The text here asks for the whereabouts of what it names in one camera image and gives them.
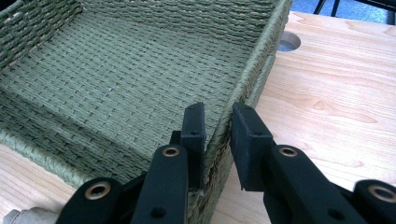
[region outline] circular hole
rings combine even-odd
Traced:
[[[372,193],[377,199],[387,202],[387,203],[396,203],[396,193],[391,191],[390,189],[372,185],[369,187],[370,193]]]
[[[161,207],[156,207],[151,210],[151,216],[155,218],[163,218],[166,215],[166,210]]]
[[[282,147],[279,152],[287,157],[295,157],[297,156],[297,151],[291,148],[287,148],[287,147]]]
[[[101,195],[103,192],[105,192],[105,187],[103,186],[98,186],[91,190],[92,195]]]
[[[174,157],[177,156],[180,151],[175,147],[167,147],[163,150],[163,155],[165,157]]]
[[[338,221],[342,221],[342,220],[346,219],[346,217],[344,217],[344,215],[341,212],[339,212],[335,209],[332,209],[332,208],[327,211],[327,214],[329,214],[330,217],[332,217]]]
[[[92,184],[86,191],[85,197],[89,200],[98,200],[105,197],[110,192],[110,184],[106,181]]]
[[[279,46],[277,50],[280,51],[293,51],[299,48],[301,45],[301,39],[296,34],[284,31],[282,36],[280,37]]]

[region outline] table hole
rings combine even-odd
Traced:
[[[299,48],[301,45],[301,39],[296,34],[284,31],[280,37],[279,46],[277,50],[279,51],[293,51]]]

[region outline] woven paper cord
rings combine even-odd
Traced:
[[[0,141],[74,187],[149,168],[205,103],[207,223],[228,176],[233,102],[255,105],[290,0],[17,1],[0,12]]]

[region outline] chair leg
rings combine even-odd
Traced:
[[[324,3],[326,2],[326,0],[319,0],[317,8],[315,8],[314,14],[319,14],[321,9],[323,8]]]
[[[340,5],[340,0],[335,0],[332,6],[332,17],[335,17],[335,14],[337,14],[338,5]]]

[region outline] wooden table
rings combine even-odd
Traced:
[[[257,111],[279,144],[302,149],[334,183],[396,186],[396,27],[290,13],[302,45],[279,52]],[[0,146],[0,218],[60,211],[73,194],[59,177]],[[262,193],[240,190],[233,167],[212,223],[269,223]]]

